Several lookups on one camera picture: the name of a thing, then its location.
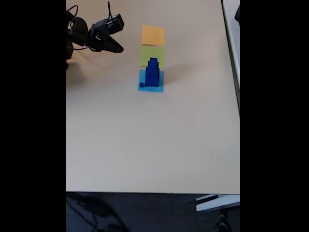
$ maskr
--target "floor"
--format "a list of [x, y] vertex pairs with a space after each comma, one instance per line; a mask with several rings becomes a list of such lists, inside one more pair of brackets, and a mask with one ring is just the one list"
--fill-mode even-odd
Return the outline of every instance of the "floor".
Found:
[[[200, 194], [152, 193], [80, 193], [109, 204], [119, 215], [130, 232], [215, 232], [219, 211], [196, 212], [195, 198]], [[81, 206], [69, 202], [86, 219], [93, 222], [92, 214]], [[240, 231], [240, 207], [228, 210], [232, 232]], [[117, 224], [112, 217], [98, 219], [98, 228]], [[89, 226], [67, 204], [67, 232], [91, 232]]]

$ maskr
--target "yellow-green paper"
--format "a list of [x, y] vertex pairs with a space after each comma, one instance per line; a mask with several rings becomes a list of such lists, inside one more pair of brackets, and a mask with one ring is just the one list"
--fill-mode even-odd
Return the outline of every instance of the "yellow-green paper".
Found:
[[164, 68], [164, 48], [153, 46], [142, 46], [140, 50], [140, 65], [147, 67], [150, 58], [157, 58], [159, 68]]

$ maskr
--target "orange square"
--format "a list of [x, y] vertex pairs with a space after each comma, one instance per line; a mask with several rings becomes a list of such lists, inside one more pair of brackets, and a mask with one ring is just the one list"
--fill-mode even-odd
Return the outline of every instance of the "orange square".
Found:
[[142, 26], [141, 44], [164, 47], [165, 29], [151, 26]]

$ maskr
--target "blue square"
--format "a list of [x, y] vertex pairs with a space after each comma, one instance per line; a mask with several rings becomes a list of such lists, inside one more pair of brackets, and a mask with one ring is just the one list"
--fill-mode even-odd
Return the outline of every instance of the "blue square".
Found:
[[150, 91], [150, 92], [164, 92], [164, 71], [160, 71], [160, 80], [159, 80], [159, 87], [153, 87], [153, 86], [144, 86], [140, 87], [140, 83], [145, 83], [145, 74], [146, 70], [141, 69], [140, 70], [140, 79], [138, 84], [138, 90], [139, 91]]

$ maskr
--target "cable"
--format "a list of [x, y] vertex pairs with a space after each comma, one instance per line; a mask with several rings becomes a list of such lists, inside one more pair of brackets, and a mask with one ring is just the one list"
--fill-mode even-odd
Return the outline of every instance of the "cable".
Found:
[[71, 22], [70, 22], [70, 27], [71, 27], [71, 29], [72, 29], [72, 23], [73, 23], [73, 21], [74, 21], [74, 19], [76, 18], [76, 16], [77, 16], [77, 12], [78, 12], [78, 5], [74, 5], [74, 6], [72, 6], [71, 8], [69, 8], [67, 11], [69, 12], [70, 10], [72, 10], [74, 7], [76, 7], [76, 12], [75, 12], [75, 15], [73, 16], [73, 19], [71, 20]]
[[90, 221], [88, 221], [80, 212], [78, 212], [75, 208], [73, 208], [73, 206], [68, 202], [68, 200], [66, 200], [66, 201], [67, 201], [69, 207], [70, 207], [75, 213], [77, 213], [82, 219], [84, 219], [85, 222], [87, 222], [92, 228], [94, 228], [95, 230], [98, 230], [98, 229], [95, 227], [95, 225], [93, 225], [93, 224], [92, 224]]
[[68, 49], [72, 49], [72, 50], [84, 50], [87, 49], [89, 47], [83, 47], [83, 48], [73, 48], [73, 47], [67, 47]]
[[112, 17], [112, 13], [111, 13], [110, 1], [107, 2], [107, 5], [108, 5], [108, 18], [107, 18], [106, 22], [110, 19], [110, 17], [111, 17], [111, 20], [114, 22], [114, 19]]

